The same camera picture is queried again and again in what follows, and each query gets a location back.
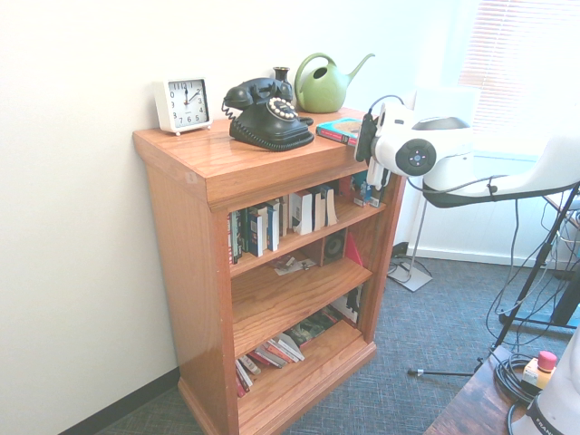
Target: white alarm clock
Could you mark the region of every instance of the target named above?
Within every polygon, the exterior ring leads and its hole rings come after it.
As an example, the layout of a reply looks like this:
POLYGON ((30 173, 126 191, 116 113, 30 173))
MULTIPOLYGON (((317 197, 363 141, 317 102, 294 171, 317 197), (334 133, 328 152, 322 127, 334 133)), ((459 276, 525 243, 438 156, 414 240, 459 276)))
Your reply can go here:
POLYGON ((209 128, 211 125, 213 120, 209 115, 204 78, 154 82, 153 92, 162 130, 179 136, 182 131, 209 128))

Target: gray carpet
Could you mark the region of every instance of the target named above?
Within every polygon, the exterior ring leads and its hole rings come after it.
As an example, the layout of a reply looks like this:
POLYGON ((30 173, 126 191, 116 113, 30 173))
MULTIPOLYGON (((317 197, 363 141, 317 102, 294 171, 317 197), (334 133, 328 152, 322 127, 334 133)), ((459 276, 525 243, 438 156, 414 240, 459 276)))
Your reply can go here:
MULTIPOLYGON (((377 356, 344 384, 292 425, 285 435, 419 435, 461 389, 467 378, 406 374, 411 366, 469 372, 478 357, 487 356, 496 340, 487 331, 485 318, 508 274, 507 266, 455 261, 421 262, 433 280, 416 293, 388 280, 375 342, 377 356)), ((524 269, 508 288, 503 308, 513 304, 527 277, 524 269)), ((550 277, 546 274, 544 282, 550 277)), ((560 282, 552 279, 544 295, 552 295, 560 282)), ((522 307, 529 310, 538 287, 522 307)), ((544 312, 551 312, 551 305, 544 312)), ((490 317, 498 334, 501 324, 490 317)), ((512 328, 506 342, 515 340, 512 328)), ((520 342, 543 332, 543 327, 523 328, 520 342)), ((572 332, 550 329, 522 353, 547 349, 561 356, 572 332)), ((177 388, 139 408, 100 432, 100 435, 202 435, 177 388)))

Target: window blinds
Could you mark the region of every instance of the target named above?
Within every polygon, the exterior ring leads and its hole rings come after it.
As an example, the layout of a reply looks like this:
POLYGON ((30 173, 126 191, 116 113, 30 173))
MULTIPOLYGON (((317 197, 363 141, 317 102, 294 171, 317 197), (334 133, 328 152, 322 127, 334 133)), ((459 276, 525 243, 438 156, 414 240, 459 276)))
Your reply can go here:
POLYGON ((481 89, 475 132, 549 134, 580 102, 580 1, 481 1, 459 84, 481 89))

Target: white device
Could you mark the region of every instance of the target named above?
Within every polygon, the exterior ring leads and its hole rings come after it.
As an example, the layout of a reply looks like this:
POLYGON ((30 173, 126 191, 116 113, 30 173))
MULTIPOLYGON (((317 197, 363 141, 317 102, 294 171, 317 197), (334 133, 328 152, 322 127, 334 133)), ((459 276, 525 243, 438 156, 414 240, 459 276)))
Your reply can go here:
POLYGON ((166 79, 153 83, 159 127, 178 136, 183 131, 209 128, 206 79, 166 79))
POLYGON ((576 329, 545 389, 527 414, 512 424, 514 435, 574 435, 580 425, 580 333, 576 329))
MULTIPOLYGON (((580 181, 580 108, 562 120, 544 153, 527 172, 477 181, 473 173, 472 129, 457 118, 413 125, 404 105, 383 104, 376 134, 366 147, 367 182, 380 189, 385 170, 423 176, 423 195, 435 207, 450 208, 504 199, 531 198, 572 188, 580 181)), ((359 142, 361 142, 364 121, 359 142)))

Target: bookshelf top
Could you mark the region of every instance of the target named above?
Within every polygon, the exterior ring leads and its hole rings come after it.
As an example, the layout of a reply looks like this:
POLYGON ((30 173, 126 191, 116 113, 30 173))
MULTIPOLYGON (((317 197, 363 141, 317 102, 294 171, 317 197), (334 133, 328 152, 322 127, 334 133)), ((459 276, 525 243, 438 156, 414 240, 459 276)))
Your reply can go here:
MULTIPOLYGON (((361 119, 364 113, 343 108, 304 115, 314 119, 309 130, 315 133, 321 122, 361 119)), ((215 121, 210 130, 180 136, 159 129, 140 130, 133 133, 133 140, 150 167, 207 201, 210 208, 228 211, 367 169, 366 163, 354 159, 352 146, 315 135, 312 143, 301 148, 273 152, 234 140, 228 134, 229 123, 215 121)))

